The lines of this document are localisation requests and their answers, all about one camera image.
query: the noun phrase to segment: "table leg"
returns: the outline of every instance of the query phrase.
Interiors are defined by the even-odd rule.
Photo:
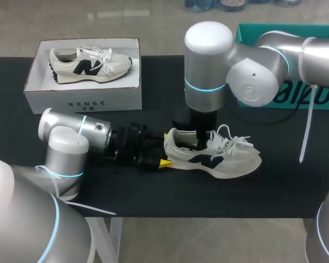
[[[111,218],[110,236],[118,258],[120,258],[122,223],[123,218]]]
[[[86,218],[95,238],[95,247],[102,263],[118,263],[111,236],[103,218]]]

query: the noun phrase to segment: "white cable tie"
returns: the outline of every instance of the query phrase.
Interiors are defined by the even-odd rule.
[[[46,170],[46,171],[48,172],[48,174],[50,175],[50,178],[51,178],[52,181],[53,181],[54,187],[55,187],[56,197],[58,197],[60,200],[62,200],[62,199],[60,198],[60,192],[59,192],[59,188],[58,188],[58,185],[57,185],[56,179],[54,178],[56,175],[54,175],[53,173],[50,173],[50,169],[47,168],[45,165],[37,165],[37,166],[35,166],[35,168],[42,168],[42,169],[44,169],[44,170]],[[67,202],[67,201],[63,201],[63,202],[65,202],[66,204],[75,205],[75,206],[77,206],[77,207],[84,207],[84,208],[87,208],[87,209],[95,210],[95,211],[98,211],[98,212],[101,212],[101,213],[104,213],[104,214],[116,215],[116,214],[113,213],[113,212],[109,212],[109,211],[102,210],[102,209],[95,208],[95,207],[90,207],[90,206],[85,205],[85,204],[78,204],[78,203]]]
[[[66,204],[75,205],[75,206],[77,206],[77,207],[88,208],[88,209],[95,210],[95,211],[102,212],[102,213],[109,214],[109,215],[116,215],[116,214],[113,213],[113,212],[105,211],[105,210],[102,210],[102,209],[99,209],[99,208],[95,208],[95,207],[90,207],[90,206],[85,205],[85,204],[78,204],[78,203],[74,203],[74,202],[65,202],[65,203],[66,203]]]
[[[304,83],[307,83],[307,84],[309,84],[309,83],[306,80],[305,75],[303,73],[303,55],[304,55],[305,48],[307,47],[309,42],[311,42],[314,39],[315,39],[315,37],[308,37],[308,38],[305,39],[305,41],[303,42],[303,44],[301,46],[301,52],[300,52],[299,57],[298,57],[298,72],[299,72],[299,75],[300,75],[300,79]],[[305,151],[306,151],[306,146],[307,146],[307,141],[308,141],[308,135],[309,135],[309,130],[310,130],[311,121],[312,121],[314,97],[315,97],[316,89],[317,89],[318,86],[310,84],[310,87],[311,87],[311,98],[310,98],[310,101],[309,101],[306,130],[305,130],[305,134],[303,136],[302,148],[301,148],[301,153],[300,153],[300,158],[299,158],[300,163],[302,163],[303,158],[305,156]]]
[[[50,178],[54,184],[54,187],[55,187],[55,194],[56,194],[56,197],[57,198],[60,198],[60,191],[59,191],[59,187],[57,186],[57,182],[56,182],[56,179],[54,178],[56,175],[53,175],[50,173],[50,169],[47,168],[45,165],[37,165],[35,166],[35,168],[42,168],[44,169],[45,171],[48,172],[48,174],[50,175]]]
[[[309,130],[311,127],[311,121],[312,121],[312,112],[313,112],[313,105],[314,105],[314,97],[316,94],[316,89],[317,85],[311,85],[311,98],[309,101],[309,108],[308,108],[308,115],[307,115],[307,123],[306,123],[306,131],[303,137],[303,142],[302,142],[302,148],[301,148],[301,153],[300,153],[300,163],[303,161],[303,157],[305,156],[305,151],[306,151],[306,146],[307,146],[307,141],[308,141],[308,135],[309,135]]]

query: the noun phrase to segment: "white shoe box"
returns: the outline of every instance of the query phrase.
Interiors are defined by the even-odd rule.
[[[128,55],[133,65],[123,78],[100,84],[83,81],[58,84],[49,66],[50,50],[73,49],[79,45],[112,48]],[[24,94],[34,114],[47,108],[63,112],[141,110],[140,45],[137,38],[63,39],[42,41],[31,66]]]

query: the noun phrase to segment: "floor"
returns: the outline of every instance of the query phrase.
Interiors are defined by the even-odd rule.
[[[43,39],[139,37],[143,55],[182,54],[186,30],[213,20],[329,24],[329,0],[294,8],[249,5],[242,13],[193,14],[184,0],[0,0],[0,56],[34,56]],[[123,221],[121,263],[304,263],[302,219]]]

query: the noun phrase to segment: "shoe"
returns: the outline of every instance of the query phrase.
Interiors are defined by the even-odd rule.
[[[131,58],[112,53],[111,48],[101,50],[81,45],[73,50],[53,48],[50,51],[50,67],[59,84],[80,81],[111,82],[123,77],[131,66]]]
[[[222,128],[228,130],[229,138],[219,134]],[[204,170],[219,179],[236,178],[253,172],[262,162],[260,152],[247,138],[232,138],[229,127],[223,124],[217,131],[211,131],[207,148],[196,151],[193,150],[197,144],[196,132],[173,128],[164,139],[164,151],[172,162],[171,168]]]

